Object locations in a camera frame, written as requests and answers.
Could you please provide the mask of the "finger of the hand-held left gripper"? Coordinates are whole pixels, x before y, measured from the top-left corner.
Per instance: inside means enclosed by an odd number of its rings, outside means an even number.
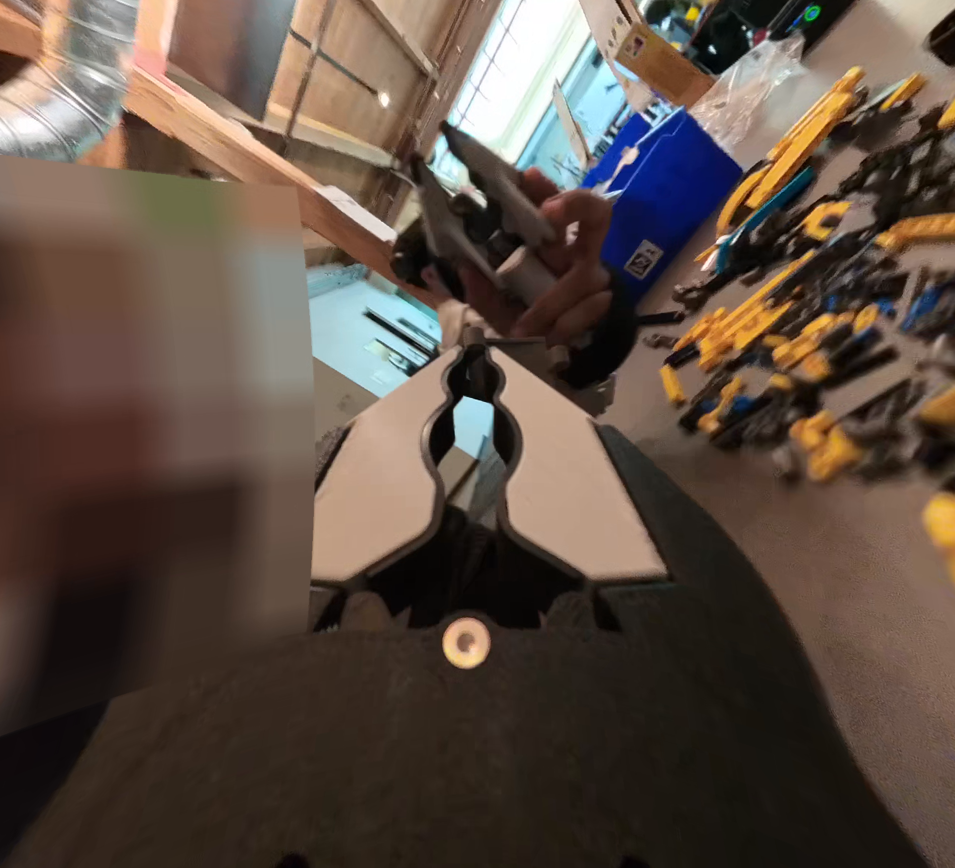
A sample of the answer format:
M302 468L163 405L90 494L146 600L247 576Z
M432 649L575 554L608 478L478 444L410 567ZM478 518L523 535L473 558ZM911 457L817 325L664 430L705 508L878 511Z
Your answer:
M466 222L452 206L444 189L423 158L411 158L411 178L418 193L430 264L448 291L463 291L460 268L471 265L495 290L503 282L489 263L487 254L466 233Z
M499 227L528 246L556 241L557 234L521 187L521 174L494 151L447 120L440 124L449 151L467 169L473 186L496 211Z

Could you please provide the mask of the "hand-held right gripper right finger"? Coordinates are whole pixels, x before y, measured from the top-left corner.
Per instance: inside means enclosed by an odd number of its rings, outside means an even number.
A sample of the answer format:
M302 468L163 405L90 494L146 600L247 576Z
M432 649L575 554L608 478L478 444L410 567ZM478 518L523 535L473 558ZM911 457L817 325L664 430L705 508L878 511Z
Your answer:
M660 582L668 568L593 418L502 349L481 349L504 466L507 536L593 585Z

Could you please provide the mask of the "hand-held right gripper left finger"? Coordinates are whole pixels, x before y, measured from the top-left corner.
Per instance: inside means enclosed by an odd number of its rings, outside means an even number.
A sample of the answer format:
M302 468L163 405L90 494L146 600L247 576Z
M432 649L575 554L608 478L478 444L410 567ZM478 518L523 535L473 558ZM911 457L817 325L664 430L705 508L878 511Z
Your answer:
M319 474L312 584L348 585L430 540L477 460L456 444L449 387L462 349L445 352L355 416Z

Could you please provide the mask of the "person's left hand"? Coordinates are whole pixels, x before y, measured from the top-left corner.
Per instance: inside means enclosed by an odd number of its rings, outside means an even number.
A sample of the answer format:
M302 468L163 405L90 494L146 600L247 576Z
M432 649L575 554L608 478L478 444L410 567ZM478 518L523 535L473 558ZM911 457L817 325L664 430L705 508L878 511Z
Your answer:
M555 232L555 240L542 246L538 255L556 281L522 310L476 267L461 263L464 300L500 337L543 338L549 347L569 347L591 332L611 305L610 275L601 251L612 206L590 190L560 191L536 168L520 178L523 193Z

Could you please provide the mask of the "blue bin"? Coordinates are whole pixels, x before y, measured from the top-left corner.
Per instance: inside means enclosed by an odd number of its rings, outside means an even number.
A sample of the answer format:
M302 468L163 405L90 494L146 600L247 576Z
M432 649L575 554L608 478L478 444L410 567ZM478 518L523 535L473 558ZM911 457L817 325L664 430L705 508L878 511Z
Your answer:
M740 181L743 171L685 108L633 115L581 182L612 198L602 260L637 304Z

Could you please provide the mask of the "cardboard box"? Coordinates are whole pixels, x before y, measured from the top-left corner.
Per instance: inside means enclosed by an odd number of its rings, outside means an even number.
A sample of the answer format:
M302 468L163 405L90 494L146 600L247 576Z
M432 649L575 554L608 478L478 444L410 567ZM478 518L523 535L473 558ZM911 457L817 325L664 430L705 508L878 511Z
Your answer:
M613 20L607 50L618 78L645 87L675 108L691 108L716 82L642 20L624 13Z

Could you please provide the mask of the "clear plastic bag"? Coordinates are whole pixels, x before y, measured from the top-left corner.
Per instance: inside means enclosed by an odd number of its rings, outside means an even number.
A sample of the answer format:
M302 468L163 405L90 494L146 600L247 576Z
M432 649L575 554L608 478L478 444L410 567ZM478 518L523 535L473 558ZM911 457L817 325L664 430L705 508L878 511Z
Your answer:
M773 94L805 74L804 50L800 31L780 40L765 39L722 73L689 114L723 152L733 156L765 116Z

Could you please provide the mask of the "pile of toy building pieces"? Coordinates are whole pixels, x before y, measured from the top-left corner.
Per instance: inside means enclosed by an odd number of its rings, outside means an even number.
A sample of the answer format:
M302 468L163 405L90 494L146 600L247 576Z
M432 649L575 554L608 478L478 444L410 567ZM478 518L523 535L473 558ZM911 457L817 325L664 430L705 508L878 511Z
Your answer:
M686 332L660 377L687 434L770 456L780 480L935 490L928 540L953 577L953 100L925 74L849 69L737 183Z

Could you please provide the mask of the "black box with green light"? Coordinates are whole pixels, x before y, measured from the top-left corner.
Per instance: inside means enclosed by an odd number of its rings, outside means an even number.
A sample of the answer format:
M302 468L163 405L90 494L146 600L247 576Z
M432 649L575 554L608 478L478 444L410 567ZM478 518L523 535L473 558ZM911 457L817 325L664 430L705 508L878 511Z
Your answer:
M800 35L803 54L808 54L856 1L788 0L767 27L766 38L779 42Z

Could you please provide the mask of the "silver ventilation duct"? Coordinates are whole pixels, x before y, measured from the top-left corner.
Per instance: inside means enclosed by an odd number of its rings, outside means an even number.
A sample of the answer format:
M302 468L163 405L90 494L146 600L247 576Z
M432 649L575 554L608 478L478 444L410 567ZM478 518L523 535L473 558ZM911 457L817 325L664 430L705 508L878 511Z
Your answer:
M122 116L140 0L46 0L40 57L1 89L1 152L75 162Z

